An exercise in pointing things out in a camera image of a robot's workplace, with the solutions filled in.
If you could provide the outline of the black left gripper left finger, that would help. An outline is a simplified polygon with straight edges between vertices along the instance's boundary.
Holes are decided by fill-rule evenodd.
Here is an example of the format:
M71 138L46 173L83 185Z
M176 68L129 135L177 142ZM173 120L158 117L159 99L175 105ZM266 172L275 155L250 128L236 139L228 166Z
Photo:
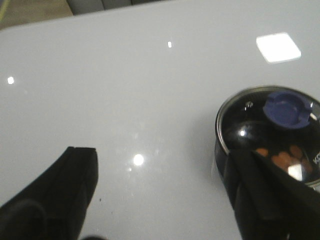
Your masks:
M0 208L2 240L76 240L99 177L95 148L68 147Z

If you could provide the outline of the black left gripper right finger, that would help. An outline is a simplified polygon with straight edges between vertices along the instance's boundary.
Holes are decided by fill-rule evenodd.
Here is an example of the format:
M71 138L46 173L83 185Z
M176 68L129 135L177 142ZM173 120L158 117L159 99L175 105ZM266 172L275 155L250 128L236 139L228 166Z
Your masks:
M244 240L318 240L320 194L262 155L231 150L223 183Z

